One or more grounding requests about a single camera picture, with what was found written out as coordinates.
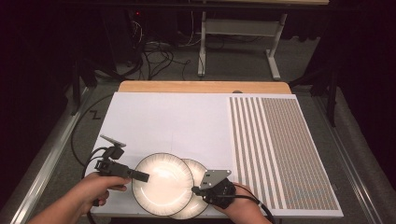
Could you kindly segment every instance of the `white metal frame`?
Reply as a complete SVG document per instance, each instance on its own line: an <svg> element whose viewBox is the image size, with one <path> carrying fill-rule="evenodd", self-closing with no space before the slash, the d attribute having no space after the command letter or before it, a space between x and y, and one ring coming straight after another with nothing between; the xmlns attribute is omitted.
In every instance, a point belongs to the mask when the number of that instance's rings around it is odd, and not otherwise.
<svg viewBox="0 0 396 224"><path fill-rule="evenodd" d="M205 75L206 68L206 34L216 35L255 35L273 38L273 44L266 50L266 57L270 65L274 80L280 80L275 61L275 52L280 36L285 26L287 14L282 14L279 21L240 21L240 20L213 20L206 18L206 12L202 13L201 22L201 47L199 51L198 77Z"/></svg>

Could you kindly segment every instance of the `wooden edge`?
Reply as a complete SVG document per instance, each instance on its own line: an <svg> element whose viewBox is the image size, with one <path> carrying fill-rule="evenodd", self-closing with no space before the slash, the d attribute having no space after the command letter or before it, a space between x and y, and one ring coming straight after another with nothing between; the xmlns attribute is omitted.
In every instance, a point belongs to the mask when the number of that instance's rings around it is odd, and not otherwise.
<svg viewBox="0 0 396 224"><path fill-rule="evenodd" d="M285 82L245 81L123 81L120 92L280 93L291 94Z"/></svg>

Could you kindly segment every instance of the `hand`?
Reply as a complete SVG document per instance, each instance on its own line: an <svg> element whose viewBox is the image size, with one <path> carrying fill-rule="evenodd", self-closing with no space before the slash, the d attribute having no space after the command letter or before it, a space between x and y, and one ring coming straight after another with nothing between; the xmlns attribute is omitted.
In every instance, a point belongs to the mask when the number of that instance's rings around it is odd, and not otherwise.
<svg viewBox="0 0 396 224"><path fill-rule="evenodd" d="M246 195L252 197L252 195L245 189L250 190L248 186L241 184L235 184L236 193L235 195ZM227 215L235 224L259 224L265 223L270 224L271 222L265 218L262 214L260 207L249 199L235 198L233 203L231 203L226 209L222 209L213 205L218 211Z"/></svg>
<svg viewBox="0 0 396 224"><path fill-rule="evenodd" d="M129 182L131 182L130 178L100 176L98 173L91 173L70 189L66 196L69 195L80 202L79 211L83 215L91 210L93 201L96 199L99 200L100 206L105 205L109 196L108 189L125 191L126 187L124 185Z"/></svg>

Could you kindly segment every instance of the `black cable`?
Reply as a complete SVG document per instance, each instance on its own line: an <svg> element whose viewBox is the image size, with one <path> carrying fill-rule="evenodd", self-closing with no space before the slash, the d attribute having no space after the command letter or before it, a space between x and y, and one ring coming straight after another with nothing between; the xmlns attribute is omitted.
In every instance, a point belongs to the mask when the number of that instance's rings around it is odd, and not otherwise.
<svg viewBox="0 0 396 224"><path fill-rule="evenodd" d="M75 148L74 148L74 135L75 135L76 129L77 129L79 123L81 122L81 120L82 120L82 119L84 118L84 116L91 110L91 108L93 108L95 105L97 105L98 103L100 103L101 101L105 100L106 98L108 98L108 97L110 97L110 96L113 96L113 93L112 93L112 94L109 94L109 95L107 95L107 96L105 96L105 97L103 97L103 98L101 98L101 99L99 99L98 101L96 101L95 103L93 103L90 107L88 107L88 109L87 109L84 113L82 113L81 117L78 118L78 121L76 122L76 125L75 125L75 127L73 128L73 130L72 130L71 138L70 138L70 147L71 147L71 149L72 149L73 156L74 156L75 159L78 161L78 163L79 163L80 165L82 165L82 166L84 166L85 163L82 162L82 161L78 158L77 153L76 153Z"/></svg>
<svg viewBox="0 0 396 224"><path fill-rule="evenodd" d="M249 40L236 39L236 38L233 38L233 36L238 36L238 35L226 35L226 36L223 36L222 38L224 38L225 40L236 42L236 43L251 43L251 42L255 42L255 41L263 39L263 36L259 36L259 35L255 36Z"/></svg>
<svg viewBox="0 0 396 224"><path fill-rule="evenodd" d="M173 58L172 58L172 59L167 58L167 59L168 59L169 61L171 61L172 63L179 63L179 64L183 64L183 65L184 65L184 66L183 66L183 69L181 70L181 78L185 81L186 78L184 78L184 70L186 69L187 64L191 63L191 60L188 59L186 62L182 63L182 62L179 62L179 61L174 60Z"/></svg>
<svg viewBox="0 0 396 224"><path fill-rule="evenodd" d="M88 165L90 164L90 162L91 162L93 159L96 159L96 158L97 158L97 157L95 157L95 158L92 159L92 157L96 154L96 152L98 152L98 151L100 151L100 150L106 150L106 149L107 149L107 147L99 147L99 148L97 148L96 150L94 150L94 151L90 154L90 156L88 157L87 161L85 161L84 169L82 170L82 173L81 173L81 179L83 179L83 178L85 177L85 172L87 172L87 168L88 168Z"/></svg>
<svg viewBox="0 0 396 224"><path fill-rule="evenodd" d="M87 172L87 168L88 168L88 165L90 164L90 162L93 161L94 159L101 158L101 156L93 158L93 155L95 155L96 152L98 152L100 150L106 150L106 149L107 149L107 147L99 147L99 148L97 148L96 150L94 150L90 154L90 156L88 157L87 161L85 162L84 169L82 170L81 179L83 179L85 177L85 172ZM93 219L91 211L88 211L87 218L88 218L88 220L90 221L91 224L96 224L95 220Z"/></svg>
<svg viewBox="0 0 396 224"><path fill-rule="evenodd" d="M152 73L153 73L153 74L150 75L150 77L149 77L148 80L152 80L154 77L156 77L158 74L160 74L160 72L161 72L163 69L169 67L169 65L171 65L172 60L173 60L174 57L175 57L174 54L173 54L171 51L163 51L162 49L160 49L160 53L161 53L162 56L163 56L164 53L166 53L167 57L164 57L165 60L163 60L160 64L158 64L157 66L155 66L154 69L152 69ZM170 53L170 54L172 55L172 59L171 59L171 60L166 60L166 59L169 58L169 54L168 54L168 53ZM169 61L169 63L168 63L167 65L165 65L164 67L160 68L156 73L154 73L154 70L155 70L156 68L160 67L160 65L162 65L162 64L165 63L166 61Z"/></svg>
<svg viewBox="0 0 396 224"><path fill-rule="evenodd" d="M225 40L224 40L224 38L221 38L221 36L219 36L219 35L212 35L212 36L215 37L215 38L217 38L217 39L220 39L220 40L221 40L221 46L218 47L218 48L211 48L211 47L209 47L208 45L206 45L205 47L206 47L207 49L214 49L214 50L216 50L216 49L223 49L223 48L224 48L224 45L225 45Z"/></svg>
<svg viewBox="0 0 396 224"><path fill-rule="evenodd" d="M145 80L145 76L143 75L142 69L139 70L139 78L137 80Z"/></svg>
<svg viewBox="0 0 396 224"><path fill-rule="evenodd" d="M206 70L205 66L204 66L204 62L202 61L201 55L198 55L199 58L199 62L201 63L202 66L202 73L199 76L199 80L202 81L202 79L204 78L204 71Z"/></svg>
<svg viewBox="0 0 396 224"><path fill-rule="evenodd" d="M273 223L273 224L276 223L275 222L275 218L272 215L271 211L265 206L264 203L262 203L256 196L254 196L254 194L250 190L248 190L248 189L246 189L246 188L244 188L242 186L239 186L239 185L235 185L235 184L233 184L233 185L237 186L237 187L239 187L241 189L246 190L251 195L251 197L247 196L247 195L238 195L238 194L237 195L216 195L216 196L219 197L219 198L243 198L243 199L249 199L249 200L253 201L255 204L260 206L260 208L265 212L265 214L267 215L268 220L271 223Z"/></svg>
<svg viewBox="0 0 396 224"><path fill-rule="evenodd" d="M149 56L147 55L147 53L146 53L146 52L143 52L143 54L145 55L146 61L148 62L148 80L149 80L149 74L150 74L150 72L151 72L151 64L150 64L150 62L149 62Z"/></svg>
<svg viewBox="0 0 396 224"><path fill-rule="evenodd" d="M143 66L143 59L139 58L137 63L134 65L134 67L124 74L119 74L119 73L113 71L113 76L102 76L97 73L95 73L95 76L99 77L101 79L104 79L104 80L111 80L111 79L114 79L115 74L117 74L120 77L125 77L125 80L134 80L133 78L126 78L126 77L133 75L134 73L139 71L142 66Z"/></svg>

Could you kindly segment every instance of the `white disc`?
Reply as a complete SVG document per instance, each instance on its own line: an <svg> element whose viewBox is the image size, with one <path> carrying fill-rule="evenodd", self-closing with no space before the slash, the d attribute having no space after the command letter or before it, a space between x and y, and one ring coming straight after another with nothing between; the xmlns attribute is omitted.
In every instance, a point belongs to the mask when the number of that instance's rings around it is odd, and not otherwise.
<svg viewBox="0 0 396 224"><path fill-rule="evenodd" d="M190 201L192 173L180 158L167 153L147 156L136 171L149 174L148 182L132 181L136 201L146 211L157 216L171 216Z"/></svg>
<svg viewBox="0 0 396 224"><path fill-rule="evenodd" d="M206 168L198 161L183 159L184 162L189 166L192 177L194 178L194 186L200 186ZM188 219L200 215L208 207L208 204L204 202L201 196L192 194L190 202L180 212L170 216L175 219Z"/></svg>

